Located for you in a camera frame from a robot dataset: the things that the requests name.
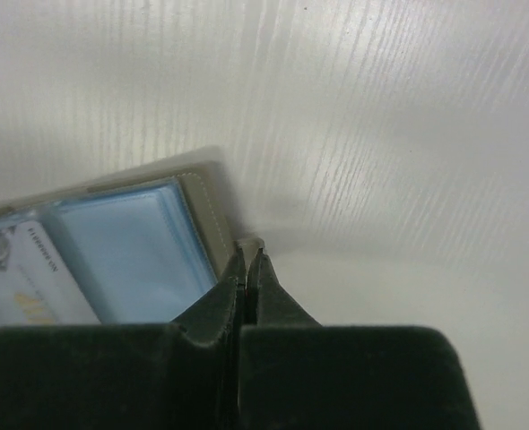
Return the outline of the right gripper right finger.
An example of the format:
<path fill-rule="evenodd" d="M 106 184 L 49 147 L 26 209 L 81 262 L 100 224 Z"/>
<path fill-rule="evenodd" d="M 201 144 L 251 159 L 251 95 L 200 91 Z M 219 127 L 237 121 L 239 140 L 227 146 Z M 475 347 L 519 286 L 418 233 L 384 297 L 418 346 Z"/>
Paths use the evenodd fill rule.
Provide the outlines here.
<path fill-rule="evenodd" d="M 419 326 L 324 326 L 281 286 L 267 254 L 247 277 L 239 343 L 243 429 L 477 429 L 449 340 Z"/>

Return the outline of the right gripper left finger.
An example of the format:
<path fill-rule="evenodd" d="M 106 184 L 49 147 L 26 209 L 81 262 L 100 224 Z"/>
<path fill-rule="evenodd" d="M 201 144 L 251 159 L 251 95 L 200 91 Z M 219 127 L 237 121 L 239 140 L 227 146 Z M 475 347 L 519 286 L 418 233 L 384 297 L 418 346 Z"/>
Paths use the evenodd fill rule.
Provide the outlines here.
<path fill-rule="evenodd" d="M 0 328 L 0 429 L 232 429 L 246 265 L 165 323 Z"/>

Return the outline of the grey card holder wallet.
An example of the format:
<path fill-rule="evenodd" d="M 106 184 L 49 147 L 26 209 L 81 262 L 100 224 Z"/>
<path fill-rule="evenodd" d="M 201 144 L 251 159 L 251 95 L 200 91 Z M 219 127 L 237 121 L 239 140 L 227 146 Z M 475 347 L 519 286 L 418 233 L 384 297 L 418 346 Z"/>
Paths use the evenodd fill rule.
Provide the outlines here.
<path fill-rule="evenodd" d="M 222 152 L 209 146 L 78 185 L 5 199 L 0 223 L 45 229 L 99 323 L 164 323 L 219 280 L 238 237 Z"/>

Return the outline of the silver diamond print card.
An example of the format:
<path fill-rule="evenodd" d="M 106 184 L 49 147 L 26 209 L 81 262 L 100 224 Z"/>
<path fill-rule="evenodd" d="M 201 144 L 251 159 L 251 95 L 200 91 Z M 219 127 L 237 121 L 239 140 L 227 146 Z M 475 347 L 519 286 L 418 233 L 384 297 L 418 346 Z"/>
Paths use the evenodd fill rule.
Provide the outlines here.
<path fill-rule="evenodd" d="M 0 223 L 0 326 L 100 321 L 42 225 Z"/>

